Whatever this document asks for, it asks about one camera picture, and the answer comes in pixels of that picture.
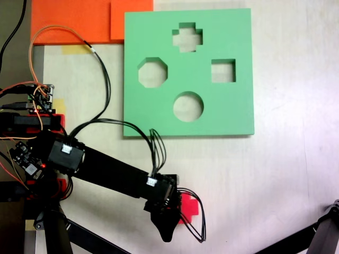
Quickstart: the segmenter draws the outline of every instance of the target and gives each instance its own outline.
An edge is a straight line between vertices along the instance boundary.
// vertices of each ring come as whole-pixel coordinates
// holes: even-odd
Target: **black wire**
[[[111,100],[111,81],[110,81],[110,77],[109,77],[109,74],[107,72],[107,69],[105,67],[105,64],[103,63],[100,56],[95,52],[95,50],[93,50],[93,47],[87,41],[84,40],[84,43],[91,48],[91,50],[93,51],[93,53],[97,57],[100,65],[102,67],[102,71],[103,71],[103,75],[104,75],[104,79],[105,79],[106,100],[105,100],[104,109],[98,115],[96,115],[92,120],[79,125],[78,127],[76,127],[70,133],[69,139],[68,139],[69,144],[72,143],[74,137],[78,134],[79,131],[81,131],[83,128],[85,128],[86,126],[88,126],[91,123],[106,122],[106,123],[114,123],[114,124],[129,126],[132,129],[136,130],[146,140],[146,142],[149,145],[149,148],[150,148],[150,151],[151,151],[152,165],[153,165],[151,177],[154,177],[156,175],[156,173],[159,172],[159,170],[164,166],[164,164],[166,162],[166,149],[165,149],[165,145],[164,145],[159,133],[157,131],[155,131],[154,129],[151,129],[150,130],[150,138],[148,139],[147,136],[134,124],[124,122],[124,121],[119,121],[119,120],[113,120],[113,119],[105,119],[105,120],[99,119],[99,117],[107,109],[107,107],[110,103],[110,100]],[[160,162],[159,150],[162,154],[162,161],[161,162]]]
[[[119,121],[119,120],[114,120],[114,119],[93,119],[90,120],[86,123],[83,123],[81,125],[79,125],[78,127],[76,127],[74,130],[72,130],[72,132],[69,134],[68,136],[68,144],[71,145],[73,142],[73,139],[75,138],[75,136],[86,126],[92,124],[92,123],[111,123],[111,124],[118,124],[118,125],[123,125],[123,126],[128,126],[132,129],[134,129],[135,131],[137,131],[143,139],[145,139],[145,141],[147,142],[149,149],[151,151],[151,159],[152,159],[152,164],[153,164],[153,168],[156,167],[156,155],[154,153],[154,149],[152,147],[152,143],[151,141],[147,138],[147,136],[143,133],[143,131],[138,128],[136,125],[129,123],[129,122],[124,122],[124,121]]]
[[[93,48],[87,41],[84,40],[84,43],[87,46],[89,46],[91,49]],[[104,62],[101,60],[100,56],[95,51],[93,51],[93,53],[95,54],[95,56],[97,57],[100,65],[101,65],[102,72],[103,72],[104,79],[105,79],[105,89],[106,89],[106,100],[105,100],[104,109],[92,119],[92,120],[95,120],[95,119],[98,119],[106,111],[106,109],[107,109],[107,107],[110,103],[110,100],[111,100],[111,81],[110,81],[110,76],[108,75],[108,72],[107,72],[107,69],[106,69]]]
[[[16,34],[16,32],[18,31],[18,29],[19,29],[19,27],[20,27],[20,25],[21,25],[21,23],[23,21],[23,18],[25,16],[25,11],[26,11],[26,4],[27,4],[27,0],[24,0],[23,1],[23,5],[22,5],[22,12],[21,12],[21,17],[19,19],[19,22],[16,25],[15,29],[13,30],[13,32],[11,33],[11,35],[8,37],[8,39],[5,41],[4,45],[1,48],[1,51],[0,51],[0,73],[1,73],[1,68],[2,68],[2,58],[3,58],[3,55],[4,55],[5,49],[6,49],[7,45],[9,44],[9,42],[11,41],[11,39]]]
[[[195,227],[188,221],[188,219],[186,218],[186,216],[181,213],[181,219],[183,220],[185,226],[190,230],[190,232],[192,233],[192,235],[199,241],[199,242],[204,242],[206,241],[206,218],[205,218],[205,212],[204,212],[204,209],[203,209],[203,205],[202,205],[202,202],[201,202],[201,199],[200,197],[195,193],[193,192],[192,190],[190,189],[187,189],[187,188],[178,188],[177,191],[181,194],[188,194],[192,197],[194,197],[196,200],[198,200],[199,204],[200,204],[200,207],[201,207],[201,216],[202,216],[202,222],[201,222],[201,234],[195,229]],[[191,230],[191,228],[198,234],[198,236],[200,237],[197,237],[193,231]]]

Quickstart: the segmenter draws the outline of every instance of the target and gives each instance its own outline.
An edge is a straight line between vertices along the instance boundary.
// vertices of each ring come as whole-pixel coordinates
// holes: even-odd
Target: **white connector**
[[[66,144],[63,144],[63,148],[61,149],[62,152],[70,154],[70,152],[72,151],[73,147],[70,147]]]

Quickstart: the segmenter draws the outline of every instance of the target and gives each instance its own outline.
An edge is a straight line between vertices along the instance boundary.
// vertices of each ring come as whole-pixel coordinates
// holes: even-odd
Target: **circular hole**
[[[194,92],[181,93],[174,102],[173,111],[179,120],[183,122],[193,122],[198,119],[203,112],[202,99]]]

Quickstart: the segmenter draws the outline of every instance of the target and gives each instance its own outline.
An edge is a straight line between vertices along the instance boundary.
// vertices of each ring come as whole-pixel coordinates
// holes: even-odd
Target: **square hole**
[[[231,83],[236,81],[235,59],[212,60],[212,83]]]

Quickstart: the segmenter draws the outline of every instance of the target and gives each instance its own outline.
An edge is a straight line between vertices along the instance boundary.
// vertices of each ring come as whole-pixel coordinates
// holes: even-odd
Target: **octagonal hole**
[[[168,77],[168,67],[159,57],[147,57],[138,66],[139,82],[146,88],[160,87]]]
[[[203,112],[203,101],[194,92],[184,92],[179,94],[173,106],[174,115],[183,122],[193,122],[197,120]]]

